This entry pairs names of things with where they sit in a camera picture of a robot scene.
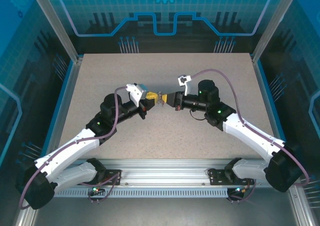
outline tabletop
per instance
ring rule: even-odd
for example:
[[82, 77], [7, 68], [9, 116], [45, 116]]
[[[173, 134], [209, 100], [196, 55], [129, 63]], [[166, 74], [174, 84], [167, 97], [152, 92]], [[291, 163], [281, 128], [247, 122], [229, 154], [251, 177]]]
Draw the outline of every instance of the tabletop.
[[[266, 107], [248, 53], [132, 53], [85, 54], [64, 124], [60, 146], [76, 136], [100, 111], [106, 95], [126, 84], [144, 84], [151, 92], [183, 91], [178, 76], [194, 75], [205, 69], [222, 71], [231, 81], [243, 118], [272, 134]], [[225, 79], [215, 72], [202, 74], [190, 82], [191, 94], [198, 82], [213, 80], [221, 101], [235, 109], [235, 99]], [[122, 102], [129, 100], [119, 91]], [[203, 112], [193, 113], [203, 118]], [[156, 105], [145, 120], [138, 115], [117, 125], [117, 133], [82, 158], [97, 159], [231, 159], [259, 158], [237, 138], [194, 120], [189, 110], [175, 111]]]

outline glass panel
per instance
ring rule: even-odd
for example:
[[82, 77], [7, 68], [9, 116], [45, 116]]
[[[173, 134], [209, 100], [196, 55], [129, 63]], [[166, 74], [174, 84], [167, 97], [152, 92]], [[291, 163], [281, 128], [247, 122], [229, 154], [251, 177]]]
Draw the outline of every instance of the glass panel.
[[279, 1], [51, 0], [80, 54], [252, 53]]
[[35, 0], [0, 0], [0, 208], [12, 225], [20, 162], [39, 157], [70, 58]]
[[286, 140], [301, 145], [312, 175], [305, 187], [310, 206], [319, 208], [319, 0], [293, 0], [260, 60]]

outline robotic arm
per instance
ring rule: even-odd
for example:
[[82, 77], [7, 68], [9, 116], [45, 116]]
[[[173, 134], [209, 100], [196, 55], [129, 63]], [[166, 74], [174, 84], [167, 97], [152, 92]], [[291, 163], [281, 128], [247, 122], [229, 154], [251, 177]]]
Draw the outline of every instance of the robotic arm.
[[[122, 103], [122, 99], [117, 96], [118, 118], [117, 123], [121, 123], [134, 115], [139, 114], [144, 120], [149, 111], [156, 103], [157, 94], [147, 92], [143, 84], [127, 84], [130, 100]], [[16, 182], [16, 188], [22, 194], [27, 182], [38, 171], [40, 172], [27, 187], [24, 198], [33, 209], [39, 209], [46, 205], [55, 195], [64, 189], [74, 185], [87, 182], [88, 185], [95, 185], [119, 174], [120, 170], [106, 170], [106, 168], [95, 158], [88, 159], [85, 163], [66, 169], [75, 160], [90, 150], [93, 150], [111, 138], [116, 132], [112, 131], [116, 119], [116, 98], [115, 94], [109, 94], [100, 105], [100, 112], [86, 125], [86, 127], [69, 142], [49, 153], [38, 158], [34, 162], [24, 162], [20, 164], [20, 172]], [[109, 184], [117, 183], [118, 178], [114, 178]]]
[[175, 108], [176, 111], [190, 109], [193, 112], [205, 112], [204, 117], [210, 125], [240, 139], [264, 159], [262, 164], [254, 164], [241, 158], [233, 159], [224, 169], [224, 176], [229, 183], [233, 184], [238, 179], [267, 180], [276, 190], [286, 192], [302, 175], [302, 171], [275, 144], [280, 145], [296, 158], [301, 155], [298, 153], [299, 147], [268, 135], [245, 119], [240, 118], [236, 110], [221, 102], [219, 89], [212, 80], [200, 81], [197, 95], [189, 94], [187, 84], [190, 81], [190, 76], [180, 76], [178, 82], [180, 86], [185, 86], [185, 91], [166, 94], [162, 100]]

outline blue border trim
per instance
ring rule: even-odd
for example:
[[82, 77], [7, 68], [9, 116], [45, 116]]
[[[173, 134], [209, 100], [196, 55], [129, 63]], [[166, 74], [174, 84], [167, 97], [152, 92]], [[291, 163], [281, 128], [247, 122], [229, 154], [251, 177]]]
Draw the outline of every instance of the blue border trim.
[[264, 69], [262, 67], [260, 59], [257, 61], [257, 65], [258, 65], [258, 68], [259, 68], [259, 71], [260, 71], [260, 74], [261, 74], [261, 77], [262, 77], [263, 86], [265, 88], [266, 95], [267, 95], [268, 100], [270, 102], [271, 110], [272, 110], [272, 113], [273, 113], [273, 116], [274, 116], [274, 119], [275, 119], [276, 127], [277, 127], [277, 129], [279, 131], [280, 138], [283, 141], [286, 141], [286, 137], [285, 137], [284, 131], [283, 131], [281, 123], [280, 123], [280, 119], [279, 119], [279, 115], [278, 115], [278, 112], [277, 112], [277, 109], [276, 109], [276, 105], [275, 105], [275, 102], [274, 102], [274, 100], [272, 98], [272, 94], [271, 94], [271, 91], [270, 91], [270, 88], [269, 88], [269, 85], [268, 85], [268, 82], [267, 82], [267, 77], [265, 75], [265, 71], [264, 71]]
[[65, 78], [64, 78], [64, 81], [63, 81], [63, 84], [62, 84], [62, 88], [61, 88], [59, 97], [58, 97], [58, 101], [56, 102], [56, 105], [55, 105], [55, 109], [54, 109], [54, 112], [53, 112], [51, 123], [50, 123], [49, 129], [48, 129], [48, 133], [46, 134], [46, 137], [45, 137], [45, 141], [44, 141], [44, 144], [43, 144], [42, 152], [41, 152], [41, 155], [40, 155], [41, 157], [43, 157], [43, 156], [45, 156], [47, 154], [47, 150], [48, 150], [48, 147], [49, 147], [49, 142], [50, 142], [50, 139], [51, 139], [51, 136], [52, 136], [52, 132], [54, 130], [54, 126], [55, 126], [56, 121], [57, 121], [57, 116], [58, 116], [58, 113], [59, 113], [59, 110], [60, 110], [62, 99], [63, 99], [63, 97], [65, 95], [66, 87], [67, 87], [67, 84], [68, 84], [68, 81], [69, 81], [69, 78], [70, 78], [70, 74], [71, 74], [71, 70], [73, 68], [73, 64], [74, 64], [74, 62], [71, 60], [70, 63], [69, 63], [68, 70], [66, 71], [66, 74], [65, 74]]
[[193, 11], [181, 11], [181, 12], [176, 12], [174, 14], [174, 17], [173, 17], [173, 31], [172, 32], [158, 32], [158, 29], [157, 29], [157, 17], [156, 15], [153, 13], [153, 12], [135, 12], [133, 14], [133, 17], [126, 17], [125, 19], [123, 19], [121, 21], [121, 23], [111, 32], [111, 33], [92, 33], [92, 34], [81, 34], [81, 33], [78, 33], [77, 29], [76, 29], [76, 26], [74, 24], [74, 22], [72, 21], [71, 19], [71, 16], [67, 10], [67, 7], [64, 3], [63, 0], [59, 0], [60, 1], [60, 4], [64, 10], [64, 13], [66, 15], [66, 17], [68, 18], [69, 22], [70, 22], [70, 25], [74, 31], [74, 34], [77, 35], [78, 37], [112, 37], [114, 36], [119, 29], [121, 29], [121, 27], [126, 23], [126, 22], [130, 22], [130, 21], [138, 21], [138, 16], [152, 16], [152, 21], [153, 21], [153, 32], [155, 35], [157, 36], [174, 36], [176, 33], [177, 33], [177, 27], [178, 27], [178, 16], [180, 15], [190, 15], [192, 16], [192, 20], [194, 21], [203, 21], [204, 23], [206, 23], [209, 28], [217, 35], [217, 36], [247, 36], [247, 37], [250, 37], [250, 36], [253, 36], [256, 31], [258, 30], [258, 27], [260, 25], [260, 22], [262, 20], [262, 18], [264, 17], [265, 15], [265, 12], [269, 6], [269, 3], [271, 0], [267, 0], [264, 7], [263, 7], [263, 10], [254, 26], [254, 29], [251, 33], [229, 33], [229, 32], [219, 32], [213, 25], [212, 23], [210, 23], [210, 21], [206, 18], [206, 17], [198, 17], [197, 16], [197, 13], [196, 12], [193, 12]]
[[4, 86], [2, 83], [0, 83], [0, 90], [3, 90], [5, 93], [7, 93], [9, 95], [9, 97], [11, 97], [15, 102], [16, 102], [16, 106], [17, 106], [17, 109], [18, 109], [18, 115], [14, 121], [14, 124], [12, 126], [12, 129], [11, 129], [11, 132], [9, 134], [9, 137], [7, 138], [6, 142], [5, 142], [5, 145], [4, 145], [4, 148], [2, 150], [2, 153], [0, 155], [0, 167], [5, 159], [5, 156], [8, 152], [8, 148], [11, 144], [11, 141], [15, 135], [15, 132], [17, 130], [17, 127], [18, 127], [18, 124], [20, 122], [20, 119], [22, 117], [22, 107], [21, 107], [21, 102], [20, 102], [20, 98], [13, 92], [13, 91], [10, 91], [6, 86]]
[[310, 105], [309, 105], [308, 113], [309, 113], [310, 119], [311, 119], [311, 121], [313, 123], [314, 129], [315, 129], [316, 133], [318, 134], [318, 137], [320, 138], [320, 128], [319, 128], [317, 120], [316, 120], [316, 118], [314, 116], [314, 113], [312, 112], [313, 109], [314, 109], [315, 100], [317, 98], [319, 98], [319, 97], [320, 97], [320, 90], [317, 91], [314, 95], [312, 95], [312, 97], [310, 99]]

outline yellow object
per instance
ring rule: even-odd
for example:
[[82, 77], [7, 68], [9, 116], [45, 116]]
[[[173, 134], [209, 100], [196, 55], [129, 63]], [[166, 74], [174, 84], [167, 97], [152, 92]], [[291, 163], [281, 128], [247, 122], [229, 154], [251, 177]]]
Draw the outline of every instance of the yellow object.
[[163, 100], [163, 102], [167, 102], [167, 94], [164, 94], [164, 95], [162, 95], [162, 100]]
[[145, 98], [147, 100], [154, 100], [154, 104], [156, 104], [159, 100], [158, 94], [156, 92], [147, 92]]
[[[154, 100], [154, 103], [158, 103], [159, 95], [156, 92], [147, 92], [146, 97], [147, 100]], [[162, 100], [166, 103], [167, 102], [167, 94], [162, 95]]]

